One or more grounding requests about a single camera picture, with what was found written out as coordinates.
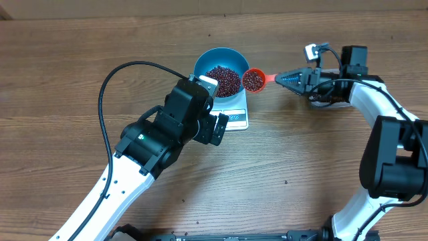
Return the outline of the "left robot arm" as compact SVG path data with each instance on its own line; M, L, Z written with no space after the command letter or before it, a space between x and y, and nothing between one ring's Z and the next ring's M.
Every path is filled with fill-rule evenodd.
M204 75L179 80L164 106L126 126L112 164L52 240L104 240L186 143L220 145L229 118L210 114L217 91L218 82Z

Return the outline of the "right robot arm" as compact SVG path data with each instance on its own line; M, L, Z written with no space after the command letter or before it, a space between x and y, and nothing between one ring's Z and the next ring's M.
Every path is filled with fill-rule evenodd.
M359 167L360 187L318 231L289 231L288 240L379 240L372 227L393 208L409 208L427 198L427 121L403 108L386 84L368 73L365 46L344 46L339 67L325 70L328 44L304 48L315 68L282 72L270 79L306 97L318 108L347 103L360 111L372 131Z

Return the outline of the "orange measuring scoop blue handle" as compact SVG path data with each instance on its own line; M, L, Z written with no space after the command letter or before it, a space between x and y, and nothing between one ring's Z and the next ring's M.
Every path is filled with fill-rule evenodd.
M261 89L259 89L258 91L255 91L255 92L249 91L249 92L252 92L252 93L261 92L265 88L265 86L267 85L268 82L274 82L275 81L275 77L276 77L275 74L266 75L262 70L257 69L257 68L251 68L251 69L247 70L244 74L246 74L247 72L251 72L251 71L256 71L263 78L264 83L263 83L263 86L261 87Z

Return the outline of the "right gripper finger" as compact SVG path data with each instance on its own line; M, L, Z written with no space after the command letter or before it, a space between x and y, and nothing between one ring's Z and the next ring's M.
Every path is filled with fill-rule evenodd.
M308 71L307 68L298 68L295 70L287 71L287 72L280 72L276 75L275 81L281 82L281 81L300 81L302 79L302 76Z
M304 94L306 90L306 85L302 83L300 80L292 80L292 79L278 79L276 83L287 88L295 94Z

